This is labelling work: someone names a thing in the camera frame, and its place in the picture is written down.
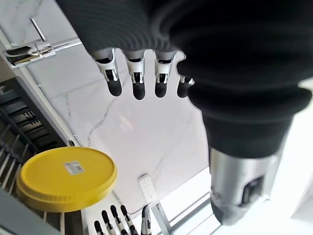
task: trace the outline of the black bellows cover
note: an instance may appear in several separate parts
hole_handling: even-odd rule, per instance
[[[311,0],[57,0],[89,53],[180,49],[210,145],[235,157],[275,153],[312,96]]]

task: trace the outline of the metal rack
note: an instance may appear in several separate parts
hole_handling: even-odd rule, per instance
[[[63,146],[66,143],[17,79],[0,83],[0,190],[16,198],[16,178],[22,165],[39,152]],[[80,211],[30,210],[63,235],[84,234]]]

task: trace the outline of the label on lid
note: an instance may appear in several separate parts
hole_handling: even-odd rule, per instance
[[[84,169],[82,168],[82,166],[79,164],[78,161],[72,161],[69,163],[64,163],[64,166],[67,169],[67,171],[69,172],[69,174],[71,174],[71,175],[76,175],[76,174],[84,172]]]

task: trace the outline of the robotic hand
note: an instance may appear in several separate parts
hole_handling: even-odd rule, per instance
[[[178,71],[181,83],[193,78],[188,96],[203,114],[213,212],[222,224],[236,223],[262,192],[266,169],[292,117],[311,99],[312,93],[298,83],[313,77],[313,1],[57,2],[90,55],[105,64],[101,71],[107,82],[116,87],[114,62],[108,67],[114,59],[99,61],[103,50],[161,51],[156,53],[156,65],[164,69],[156,74],[159,97],[171,60],[162,56],[178,48],[185,53]],[[129,66],[133,84],[143,87],[143,78]],[[120,89],[115,90],[113,95],[119,95]]]
[[[125,221],[129,227],[129,234],[126,231],[122,220],[118,217],[117,211],[116,211],[116,207],[114,205],[111,206],[111,212],[113,217],[115,218],[115,222],[116,225],[119,229],[119,232],[121,235],[138,235],[138,232],[130,218],[130,216],[128,215],[128,212],[126,210],[126,207],[124,205],[121,206],[121,211],[125,217]],[[109,232],[110,235],[116,235],[116,232],[112,226],[112,224],[110,223],[109,217],[108,217],[108,213],[103,210],[102,211],[102,218],[104,223],[106,224],[107,227],[107,231]],[[105,235],[104,232],[102,231],[100,222],[98,220],[96,220],[94,222],[94,228],[96,229],[96,232],[98,235]],[[141,223],[141,235],[151,235],[151,219],[150,219],[150,209],[148,205],[145,205],[142,209],[142,223]]]

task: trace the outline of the yellow plastic container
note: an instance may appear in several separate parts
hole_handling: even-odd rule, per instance
[[[91,148],[55,148],[32,157],[17,177],[26,205],[46,212],[81,210],[106,197],[117,170],[106,154]]]

